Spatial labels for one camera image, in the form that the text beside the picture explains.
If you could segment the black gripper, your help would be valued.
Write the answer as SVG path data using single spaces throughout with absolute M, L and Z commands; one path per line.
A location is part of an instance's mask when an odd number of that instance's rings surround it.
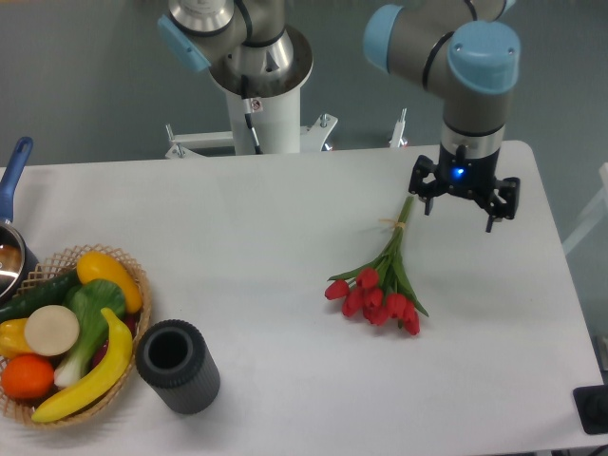
M 516 177 L 497 180 L 499 149 L 480 158 L 470 158 L 468 152 L 464 145 L 459 145 L 455 152 L 441 145 L 437 162 L 420 155 L 413 165 L 408 191 L 425 205 L 426 216 L 431 213 L 433 199 L 443 194 L 475 201 L 486 208 L 485 231 L 490 233 L 495 222 L 516 216 L 521 180 Z

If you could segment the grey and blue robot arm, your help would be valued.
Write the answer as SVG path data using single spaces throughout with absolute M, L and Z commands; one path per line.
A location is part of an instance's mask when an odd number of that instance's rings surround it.
M 367 23 L 363 52 L 380 70 L 439 97 L 439 157 L 420 157 L 408 190 L 425 204 L 450 194 L 490 221 L 513 219 L 520 182 L 496 166 L 519 77 L 518 35 L 500 20 L 506 1 L 385 5 Z M 300 88 L 313 67 L 306 38 L 281 1 L 172 1 L 157 24 L 173 55 L 208 71 L 226 95 L 239 155 L 297 153 Z

